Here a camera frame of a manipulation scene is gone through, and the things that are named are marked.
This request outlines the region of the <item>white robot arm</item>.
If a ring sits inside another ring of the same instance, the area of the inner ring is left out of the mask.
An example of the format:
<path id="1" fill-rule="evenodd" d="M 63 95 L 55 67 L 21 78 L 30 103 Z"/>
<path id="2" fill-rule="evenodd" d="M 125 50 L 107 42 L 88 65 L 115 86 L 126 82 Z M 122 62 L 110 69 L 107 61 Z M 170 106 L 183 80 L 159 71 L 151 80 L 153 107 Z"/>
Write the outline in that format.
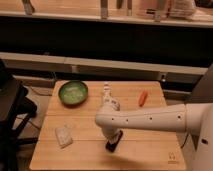
<path id="1" fill-rule="evenodd" d="M 187 132 L 199 137 L 193 171 L 213 171 L 213 103 L 177 104 L 138 110 L 115 110 L 105 102 L 95 117 L 108 140 L 119 129 Z"/>

